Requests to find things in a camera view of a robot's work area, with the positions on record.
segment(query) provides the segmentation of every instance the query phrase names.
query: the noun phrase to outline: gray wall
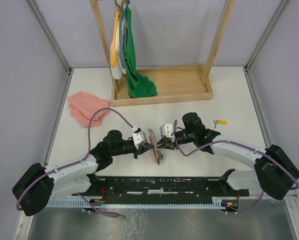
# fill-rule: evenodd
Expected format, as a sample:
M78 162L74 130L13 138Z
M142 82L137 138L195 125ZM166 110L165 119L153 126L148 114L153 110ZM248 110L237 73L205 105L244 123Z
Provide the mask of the gray wall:
M90 1L36 0L71 67L106 67ZM245 65L281 0L236 0L215 65ZM224 0L131 0L137 65L205 63ZM108 43L115 4L99 1Z
M290 1L252 76L274 143L299 169L299 0Z
M42 161L67 73L24 0L0 0L0 240L20 212L12 187Z

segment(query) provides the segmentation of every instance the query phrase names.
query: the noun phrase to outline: wooden post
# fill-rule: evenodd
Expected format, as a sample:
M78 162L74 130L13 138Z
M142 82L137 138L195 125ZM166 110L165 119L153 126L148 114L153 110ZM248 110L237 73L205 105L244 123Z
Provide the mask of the wooden post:
M110 48L109 48L109 44L108 44L108 41L107 41L107 38L106 38L106 33L105 33L105 29L104 29L104 24L103 24L103 20L102 20L100 8L99 8L98 0L89 0L89 1L90 1L91 9L93 10L94 18L95 18L95 21L96 21L96 24L97 24L97 29L98 29L99 37L100 37L100 40L101 40L101 44L103 45L103 49L104 49L107 65L108 65L108 68L109 68L111 80L113 82L113 86L114 86L115 91L117 93L119 93L118 82L112 76Z
M201 82L203 85L205 85L209 79L211 68L213 66L213 63L214 63L214 60L216 57L216 53L219 50L221 40L224 35L226 26L228 24L234 2L235 2L235 0L225 0L223 11L221 12L217 30L216 30L216 33L214 36L214 40L213 40L213 43L212 43L210 51L209 51L207 63L205 65L205 70L202 75Z

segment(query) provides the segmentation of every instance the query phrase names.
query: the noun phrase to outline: wooden frame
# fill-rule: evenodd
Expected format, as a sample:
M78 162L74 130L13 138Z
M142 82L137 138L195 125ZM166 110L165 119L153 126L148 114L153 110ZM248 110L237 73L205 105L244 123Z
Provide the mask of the wooden frame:
M148 76L156 86L158 95L151 97L130 98L125 76L119 80L115 80L111 77L113 83L113 106L210 100L213 97L213 91L210 85L209 75L229 21L234 2L235 0L225 0L206 65L138 68L137 71L144 76ZM107 42L98 0L90 0L90 5L97 24L107 65L112 76L110 48Z

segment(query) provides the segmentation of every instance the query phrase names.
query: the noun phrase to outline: green cloth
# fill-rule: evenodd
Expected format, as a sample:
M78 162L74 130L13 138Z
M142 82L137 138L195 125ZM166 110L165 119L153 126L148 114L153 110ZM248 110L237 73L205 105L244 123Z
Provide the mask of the green cloth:
M132 35L132 11L126 7L124 13L128 22L127 44L124 50L128 94L131 98L144 98L157 95L158 92L154 83L147 76L142 76L136 71L136 57Z

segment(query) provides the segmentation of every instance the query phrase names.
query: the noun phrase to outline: wooden base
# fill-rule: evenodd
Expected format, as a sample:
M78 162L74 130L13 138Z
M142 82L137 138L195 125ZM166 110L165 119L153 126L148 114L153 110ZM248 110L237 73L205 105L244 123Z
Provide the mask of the wooden base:
M137 71L155 84L157 95L131 98L125 77L118 81L119 93L113 88L114 107L178 103L210 100L213 97L210 81L202 84L204 65L140 68Z

